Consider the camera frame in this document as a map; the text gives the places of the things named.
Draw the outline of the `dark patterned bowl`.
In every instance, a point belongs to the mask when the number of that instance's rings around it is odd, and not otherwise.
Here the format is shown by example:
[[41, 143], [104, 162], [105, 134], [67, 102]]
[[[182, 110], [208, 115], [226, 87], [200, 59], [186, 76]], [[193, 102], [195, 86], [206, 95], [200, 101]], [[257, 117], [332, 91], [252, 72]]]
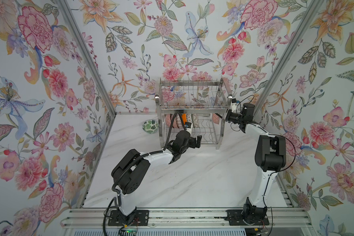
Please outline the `dark patterned bowl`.
[[177, 118], [176, 118], [175, 115], [173, 115], [173, 116], [171, 117], [171, 125], [172, 125], [173, 128], [178, 128]]

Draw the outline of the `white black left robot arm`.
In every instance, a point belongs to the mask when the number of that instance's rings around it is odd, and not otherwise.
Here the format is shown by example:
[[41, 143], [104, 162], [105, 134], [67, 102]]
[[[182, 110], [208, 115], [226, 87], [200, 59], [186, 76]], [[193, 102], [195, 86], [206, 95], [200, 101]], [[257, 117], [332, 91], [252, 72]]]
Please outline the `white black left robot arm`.
[[200, 148], [201, 141], [201, 135], [193, 137], [189, 131], [182, 130], [161, 150], [145, 153], [136, 149], [128, 151], [111, 173], [112, 191], [117, 194], [113, 202], [119, 215], [128, 217], [134, 214], [136, 204], [126, 197], [140, 186], [151, 167], [175, 163], [189, 148]]

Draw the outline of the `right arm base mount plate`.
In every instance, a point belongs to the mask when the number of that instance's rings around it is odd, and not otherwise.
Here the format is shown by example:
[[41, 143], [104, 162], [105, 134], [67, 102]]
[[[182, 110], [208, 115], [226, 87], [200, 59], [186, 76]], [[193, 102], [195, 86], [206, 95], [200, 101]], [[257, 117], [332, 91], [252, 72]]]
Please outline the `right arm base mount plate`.
[[242, 209], [229, 209], [224, 220], [228, 221], [230, 226], [269, 226], [269, 220], [263, 214], [246, 215]]

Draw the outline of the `dark floral bowl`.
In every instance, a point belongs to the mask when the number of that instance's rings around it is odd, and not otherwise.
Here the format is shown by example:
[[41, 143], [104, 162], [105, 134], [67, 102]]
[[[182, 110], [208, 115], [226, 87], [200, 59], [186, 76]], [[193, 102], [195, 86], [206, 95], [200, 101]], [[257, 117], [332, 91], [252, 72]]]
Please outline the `dark floral bowl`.
[[171, 114], [165, 115], [165, 124], [168, 128], [171, 126]]

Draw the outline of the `dark speckled pattern bowl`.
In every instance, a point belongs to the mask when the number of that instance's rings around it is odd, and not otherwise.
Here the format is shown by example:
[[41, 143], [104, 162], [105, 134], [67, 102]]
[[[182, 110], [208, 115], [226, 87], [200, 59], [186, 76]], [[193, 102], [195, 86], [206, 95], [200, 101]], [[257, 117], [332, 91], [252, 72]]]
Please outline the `dark speckled pattern bowl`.
[[214, 124], [219, 124], [221, 118], [217, 114], [212, 114], [212, 121]]

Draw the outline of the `plain white bowl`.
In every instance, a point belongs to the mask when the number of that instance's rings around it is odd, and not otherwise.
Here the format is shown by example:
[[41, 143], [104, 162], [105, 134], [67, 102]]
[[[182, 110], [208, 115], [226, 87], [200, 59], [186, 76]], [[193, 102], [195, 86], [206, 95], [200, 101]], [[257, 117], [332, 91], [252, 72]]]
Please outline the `plain white bowl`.
[[182, 114], [182, 121], [183, 121], [183, 124], [185, 124], [187, 122], [186, 114]]

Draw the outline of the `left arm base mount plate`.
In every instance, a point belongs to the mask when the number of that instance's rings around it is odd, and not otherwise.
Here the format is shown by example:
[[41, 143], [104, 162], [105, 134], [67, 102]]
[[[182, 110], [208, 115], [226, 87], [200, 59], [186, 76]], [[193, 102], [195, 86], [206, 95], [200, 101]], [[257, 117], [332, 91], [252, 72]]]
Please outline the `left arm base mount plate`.
[[125, 216], [120, 210], [111, 210], [108, 226], [148, 226], [149, 210], [136, 209], [130, 215]]

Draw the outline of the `white lattice pattern bowl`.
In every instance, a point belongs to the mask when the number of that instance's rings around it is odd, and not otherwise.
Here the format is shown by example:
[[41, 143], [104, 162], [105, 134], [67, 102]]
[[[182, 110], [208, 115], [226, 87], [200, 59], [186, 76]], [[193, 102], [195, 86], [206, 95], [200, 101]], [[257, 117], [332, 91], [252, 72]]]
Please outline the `white lattice pattern bowl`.
[[199, 126], [199, 118], [197, 114], [192, 114], [192, 121], [194, 128], [200, 128]]

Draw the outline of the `pale green patterned bowl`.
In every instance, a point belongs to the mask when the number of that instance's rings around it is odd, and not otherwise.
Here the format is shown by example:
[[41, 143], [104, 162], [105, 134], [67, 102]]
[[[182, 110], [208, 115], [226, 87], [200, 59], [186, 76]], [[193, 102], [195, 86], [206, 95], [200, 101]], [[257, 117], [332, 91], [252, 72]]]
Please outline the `pale green patterned bowl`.
[[192, 119], [192, 114], [186, 114], [186, 119], [188, 123], [191, 123], [191, 127], [194, 127], [193, 125], [193, 119]]

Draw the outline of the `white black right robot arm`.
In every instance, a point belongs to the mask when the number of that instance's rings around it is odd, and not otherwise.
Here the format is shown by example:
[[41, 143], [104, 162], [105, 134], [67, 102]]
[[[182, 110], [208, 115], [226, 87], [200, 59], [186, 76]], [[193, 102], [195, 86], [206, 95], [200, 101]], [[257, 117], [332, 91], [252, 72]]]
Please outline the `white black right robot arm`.
[[245, 103], [240, 107], [236, 99], [231, 101], [225, 120], [237, 124], [240, 131], [257, 142], [255, 164], [258, 167], [254, 187], [243, 206], [242, 219], [247, 224], [262, 221], [267, 213], [267, 198], [275, 177], [286, 165], [286, 139], [271, 134], [253, 121], [255, 105]]

